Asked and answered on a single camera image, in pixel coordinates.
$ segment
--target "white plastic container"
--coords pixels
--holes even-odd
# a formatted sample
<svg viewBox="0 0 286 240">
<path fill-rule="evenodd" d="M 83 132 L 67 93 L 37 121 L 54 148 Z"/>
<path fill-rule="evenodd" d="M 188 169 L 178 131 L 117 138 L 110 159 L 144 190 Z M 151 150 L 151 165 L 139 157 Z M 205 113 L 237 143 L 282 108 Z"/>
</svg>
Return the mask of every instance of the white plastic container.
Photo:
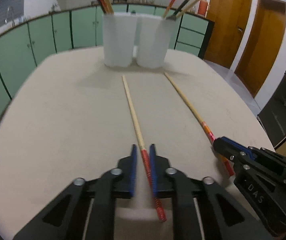
<svg viewBox="0 0 286 240">
<path fill-rule="evenodd" d="M 137 46 L 137 64 L 146 68 L 162 67 L 175 21 L 166 20 L 160 16 L 140 14 L 139 25 L 141 33 Z"/>
<path fill-rule="evenodd" d="M 132 63 L 137 19 L 130 13 L 103 15 L 105 65 L 127 67 Z"/>
</svg>

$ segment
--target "brown door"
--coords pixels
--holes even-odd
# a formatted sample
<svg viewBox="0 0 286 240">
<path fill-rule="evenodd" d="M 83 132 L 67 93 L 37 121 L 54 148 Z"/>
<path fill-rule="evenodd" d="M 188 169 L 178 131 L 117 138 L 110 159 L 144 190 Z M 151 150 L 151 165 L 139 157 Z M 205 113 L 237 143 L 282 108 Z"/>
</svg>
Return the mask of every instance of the brown door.
<svg viewBox="0 0 286 240">
<path fill-rule="evenodd" d="M 204 59 L 230 68 L 240 46 L 252 0 L 210 0 L 206 18 L 215 22 Z"/>
<path fill-rule="evenodd" d="M 269 74 L 282 44 L 286 3 L 259 0 L 253 27 L 235 74 L 254 97 Z"/>
</svg>

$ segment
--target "table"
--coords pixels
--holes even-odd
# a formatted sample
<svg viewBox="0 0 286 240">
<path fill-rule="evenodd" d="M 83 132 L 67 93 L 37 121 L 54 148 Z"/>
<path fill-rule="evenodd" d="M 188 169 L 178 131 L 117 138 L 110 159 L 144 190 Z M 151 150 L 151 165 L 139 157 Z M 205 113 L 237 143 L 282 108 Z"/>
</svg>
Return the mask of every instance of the table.
<svg viewBox="0 0 286 240">
<path fill-rule="evenodd" d="M 0 123 L 0 234 L 13 236 L 74 178 L 100 177 L 137 143 L 121 76 L 126 75 L 146 145 L 189 177 L 212 176 L 247 202 L 215 157 L 209 140 L 164 70 L 216 137 L 273 150 L 266 133 L 238 94 L 204 61 L 169 50 L 163 69 L 109 68 L 103 48 L 48 57 L 30 75 Z M 171 239 L 158 223 L 141 158 L 136 196 L 118 200 L 115 239 Z"/>
</svg>

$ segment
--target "tiled floor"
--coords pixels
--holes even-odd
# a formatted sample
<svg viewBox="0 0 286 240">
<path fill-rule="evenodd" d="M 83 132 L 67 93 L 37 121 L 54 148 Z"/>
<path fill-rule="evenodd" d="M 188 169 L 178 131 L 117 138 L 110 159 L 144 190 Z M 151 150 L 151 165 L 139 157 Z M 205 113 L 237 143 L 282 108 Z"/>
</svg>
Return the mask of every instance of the tiled floor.
<svg viewBox="0 0 286 240">
<path fill-rule="evenodd" d="M 234 74 L 233 71 L 215 64 L 213 62 L 205 60 L 207 64 L 210 65 L 224 80 L 235 90 L 236 93 L 243 99 L 243 101 L 247 104 L 249 109 L 251 109 L 252 113 L 257 116 L 261 109 L 258 104 L 247 90 L 245 85 L 241 82 L 241 80 Z"/>
</svg>

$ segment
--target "silver bolt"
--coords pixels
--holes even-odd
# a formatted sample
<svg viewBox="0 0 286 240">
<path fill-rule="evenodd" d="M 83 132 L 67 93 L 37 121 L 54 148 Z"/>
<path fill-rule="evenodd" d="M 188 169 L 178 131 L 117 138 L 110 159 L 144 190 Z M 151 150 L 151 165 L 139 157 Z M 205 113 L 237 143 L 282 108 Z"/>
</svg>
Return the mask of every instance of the silver bolt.
<svg viewBox="0 0 286 240">
<path fill-rule="evenodd" d="M 73 183 L 76 186 L 82 186 L 85 183 L 85 180 L 83 178 L 76 178 Z"/>
<path fill-rule="evenodd" d="M 167 168 L 165 172 L 169 175 L 173 175 L 177 172 L 177 170 L 175 168 Z"/>
<path fill-rule="evenodd" d="M 122 170 L 119 168 L 114 168 L 110 171 L 113 175 L 120 175 L 122 174 Z"/>
<path fill-rule="evenodd" d="M 203 182 L 206 184 L 206 185 L 211 185 L 214 183 L 214 180 L 212 177 L 205 177 L 203 178 Z"/>
</svg>

